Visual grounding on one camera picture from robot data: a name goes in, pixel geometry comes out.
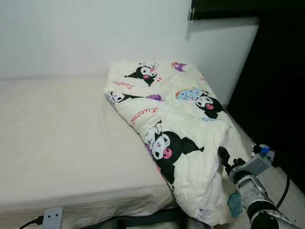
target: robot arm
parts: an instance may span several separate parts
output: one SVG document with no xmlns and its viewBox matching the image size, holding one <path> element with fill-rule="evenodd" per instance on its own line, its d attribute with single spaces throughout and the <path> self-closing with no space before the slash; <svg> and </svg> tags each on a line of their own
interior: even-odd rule
<svg viewBox="0 0 305 229">
<path fill-rule="evenodd" d="M 241 195 L 242 205 L 250 219 L 251 229 L 298 228 L 278 211 L 269 199 L 266 189 L 256 178 L 272 164 L 273 151 L 256 153 L 247 163 L 241 158 L 234 159 L 232 166 L 228 164 L 230 155 L 225 148 L 218 148 L 218 156 Z"/>
</svg>

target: mattress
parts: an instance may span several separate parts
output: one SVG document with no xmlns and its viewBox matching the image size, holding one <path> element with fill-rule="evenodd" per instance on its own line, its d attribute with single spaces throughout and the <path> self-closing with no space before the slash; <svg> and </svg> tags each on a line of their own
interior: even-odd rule
<svg viewBox="0 0 305 229">
<path fill-rule="evenodd" d="M 63 206 L 63 228 L 175 206 L 105 77 L 0 81 L 0 227 Z"/>
</svg>

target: metal bracket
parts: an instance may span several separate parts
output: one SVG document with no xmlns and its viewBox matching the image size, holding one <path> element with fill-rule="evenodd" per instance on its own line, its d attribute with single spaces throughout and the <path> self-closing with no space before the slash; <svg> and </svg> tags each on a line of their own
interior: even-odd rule
<svg viewBox="0 0 305 229">
<path fill-rule="evenodd" d="M 189 15 L 188 15 L 188 19 L 187 19 L 189 22 L 193 22 L 194 13 L 195 13 L 195 7 L 191 7 L 189 10 Z"/>
<path fill-rule="evenodd" d="M 48 208 L 44 212 L 42 229 L 61 229 L 62 207 Z"/>
</svg>

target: white wall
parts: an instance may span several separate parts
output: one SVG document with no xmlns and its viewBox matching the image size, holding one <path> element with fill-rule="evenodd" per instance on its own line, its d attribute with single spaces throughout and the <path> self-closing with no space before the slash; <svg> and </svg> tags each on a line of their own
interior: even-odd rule
<svg viewBox="0 0 305 229">
<path fill-rule="evenodd" d="M 227 104 L 257 20 L 187 22 L 191 0 L 1 0 L 0 78 L 94 75 L 109 61 L 185 60 Z"/>
</svg>

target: blue label tag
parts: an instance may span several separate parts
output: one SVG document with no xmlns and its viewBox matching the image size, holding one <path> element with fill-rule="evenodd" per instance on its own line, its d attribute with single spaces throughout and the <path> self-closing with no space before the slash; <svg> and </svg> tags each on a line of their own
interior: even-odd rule
<svg viewBox="0 0 305 229">
<path fill-rule="evenodd" d="M 239 194 L 239 192 L 235 192 L 230 196 L 228 206 L 230 207 L 233 218 L 236 218 L 240 213 L 243 212 L 242 196 Z"/>
</svg>

